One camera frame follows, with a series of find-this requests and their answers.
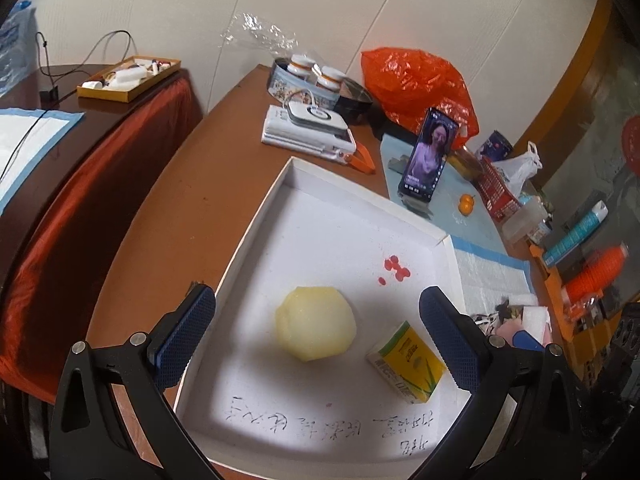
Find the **smartphone screen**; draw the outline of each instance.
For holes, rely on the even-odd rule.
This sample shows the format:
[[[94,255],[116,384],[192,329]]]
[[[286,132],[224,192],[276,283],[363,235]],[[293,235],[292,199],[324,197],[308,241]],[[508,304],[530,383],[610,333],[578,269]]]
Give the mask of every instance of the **smartphone screen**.
[[[429,108],[418,141],[404,169],[398,193],[425,202],[431,200],[442,174],[458,123],[436,108]]]

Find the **woman's hair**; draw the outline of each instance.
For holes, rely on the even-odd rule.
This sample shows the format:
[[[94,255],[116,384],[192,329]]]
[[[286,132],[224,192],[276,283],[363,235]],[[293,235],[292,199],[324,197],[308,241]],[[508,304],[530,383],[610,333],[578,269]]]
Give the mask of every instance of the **woman's hair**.
[[[433,133],[435,129],[440,126],[442,126],[444,128],[444,131],[447,133],[444,144],[438,147],[438,156],[444,156],[445,150],[447,149],[447,144],[449,143],[449,129],[445,126],[444,123],[433,123],[431,129],[422,137],[422,142],[424,142],[427,146],[431,146],[431,144],[433,143]]]

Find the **white box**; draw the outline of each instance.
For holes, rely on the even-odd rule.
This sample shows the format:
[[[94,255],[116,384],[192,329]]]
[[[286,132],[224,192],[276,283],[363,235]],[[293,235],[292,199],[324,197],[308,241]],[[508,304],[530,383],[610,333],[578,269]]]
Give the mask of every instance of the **white box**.
[[[402,282],[385,270],[392,254],[411,270]],[[340,290],[358,333],[344,354],[303,363],[278,346],[274,312],[296,286],[312,285]],[[444,231],[293,157],[218,286],[216,315],[180,382],[178,418],[212,462],[255,476],[406,479],[460,412],[460,390],[446,372],[427,403],[407,404],[366,354],[407,320],[440,356],[418,313],[431,285],[465,312]]]

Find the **red plastic bag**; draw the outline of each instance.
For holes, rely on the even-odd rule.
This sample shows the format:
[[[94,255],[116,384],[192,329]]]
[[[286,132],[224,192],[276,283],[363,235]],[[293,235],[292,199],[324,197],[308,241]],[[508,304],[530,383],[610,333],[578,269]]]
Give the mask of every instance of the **red plastic bag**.
[[[454,150],[480,131],[465,81],[446,59],[423,50],[382,47],[363,52],[360,65],[364,86],[386,116],[414,134],[420,133],[430,107],[466,124],[467,136],[456,137]]]

